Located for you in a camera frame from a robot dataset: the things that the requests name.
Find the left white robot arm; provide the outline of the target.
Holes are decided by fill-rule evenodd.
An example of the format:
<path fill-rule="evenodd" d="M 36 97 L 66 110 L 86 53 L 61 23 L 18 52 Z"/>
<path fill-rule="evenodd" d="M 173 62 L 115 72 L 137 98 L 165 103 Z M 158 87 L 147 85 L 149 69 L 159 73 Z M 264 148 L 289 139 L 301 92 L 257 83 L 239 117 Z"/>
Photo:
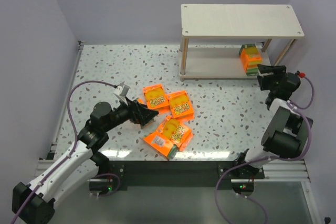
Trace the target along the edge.
<path fill-rule="evenodd" d="M 99 150 L 108 141 L 108 132 L 130 121 L 141 127 L 151 123 L 158 111 L 149 109 L 138 100 L 121 102 L 112 108 L 108 102 L 97 103 L 86 121 L 85 127 L 75 133 L 75 140 L 68 150 L 41 175 L 28 184 L 18 183 L 13 189 L 12 211 L 26 223 L 48 223 L 55 213 L 54 205 L 60 196 L 56 191 L 71 175 L 78 175 L 78 167 L 88 162 L 93 167 L 84 179 L 108 170 L 109 159 Z"/>

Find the multicolour sponge stack pack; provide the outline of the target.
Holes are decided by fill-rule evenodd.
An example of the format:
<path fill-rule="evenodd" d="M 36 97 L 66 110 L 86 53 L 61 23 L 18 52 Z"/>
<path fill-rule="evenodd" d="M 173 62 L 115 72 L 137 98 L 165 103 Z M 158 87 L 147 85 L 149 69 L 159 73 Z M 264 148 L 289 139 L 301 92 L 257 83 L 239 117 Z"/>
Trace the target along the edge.
<path fill-rule="evenodd" d="M 255 44 L 244 44 L 239 50 L 239 57 L 246 76 L 258 74 L 258 65 L 262 64 L 262 57 Z"/>
<path fill-rule="evenodd" d="M 177 146 L 171 140 L 157 131 L 143 140 L 167 159 L 173 159 L 178 151 Z"/>
<path fill-rule="evenodd" d="M 145 128 L 145 127 L 147 127 L 147 126 L 149 126 L 151 123 L 153 123 L 154 122 L 154 119 L 151 119 L 151 120 L 149 120 L 148 122 L 146 122 L 145 124 L 141 124 L 140 126 L 141 126 L 141 129 L 143 129 L 143 128 Z"/>

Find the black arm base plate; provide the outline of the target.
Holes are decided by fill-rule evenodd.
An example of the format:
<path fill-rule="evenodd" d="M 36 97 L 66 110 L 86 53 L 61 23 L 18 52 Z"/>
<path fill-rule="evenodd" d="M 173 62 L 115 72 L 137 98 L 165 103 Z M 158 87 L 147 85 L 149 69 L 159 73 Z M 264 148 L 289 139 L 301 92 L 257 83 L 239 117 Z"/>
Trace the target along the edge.
<path fill-rule="evenodd" d="M 214 187 L 235 161 L 110 161 L 99 174 L 115 174 L 89 180 L 89 190 L 107 193 L 128 187 Z"/>

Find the orange Scrub Daddy box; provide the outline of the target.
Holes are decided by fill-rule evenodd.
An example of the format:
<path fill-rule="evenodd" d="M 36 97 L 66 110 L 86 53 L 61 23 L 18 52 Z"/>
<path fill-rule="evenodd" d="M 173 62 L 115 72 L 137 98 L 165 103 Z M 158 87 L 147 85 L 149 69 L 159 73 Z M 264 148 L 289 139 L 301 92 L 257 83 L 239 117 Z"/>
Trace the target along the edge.
<path fill-rule="evenodd" d="M 156 110 L 160 114 L 169 112 L 169 102 L 162 84 L 144 87 L 143 94 L 149 109 Z"/>
<path fill-rule="evenodd" d="M 194 109 L 185 90 L 170 93 L 167 99 L 174 119 L 181 122 L 194 120 Z"/>
<path fill-rule="evenodd" d="M 180 152 L 186 149 L 194 136 L 189 127 L 170 115 L 163 120 L 157 131 L 175 144 Z"/>

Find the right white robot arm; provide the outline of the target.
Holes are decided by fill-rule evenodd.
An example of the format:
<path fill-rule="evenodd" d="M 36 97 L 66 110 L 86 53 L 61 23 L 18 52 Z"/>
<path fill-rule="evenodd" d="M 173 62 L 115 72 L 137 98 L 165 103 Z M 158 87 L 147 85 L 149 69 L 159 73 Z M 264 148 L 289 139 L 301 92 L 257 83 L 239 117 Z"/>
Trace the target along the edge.
<path fill-rule="evenodd" d="M 247 149 L 234 160 L 233 174 L 255 176 L 274 160 L 296 161 L 309 146 L 313 120 L 299 113 L 302 107 L 290 100 L 307 76 L 300 71 L 287 72 L 285 66 L 258 64 L 257 80 L 262 91 L 268 91 L 265 101 L 273 117 L 261 138 L 259 147 Z"/>

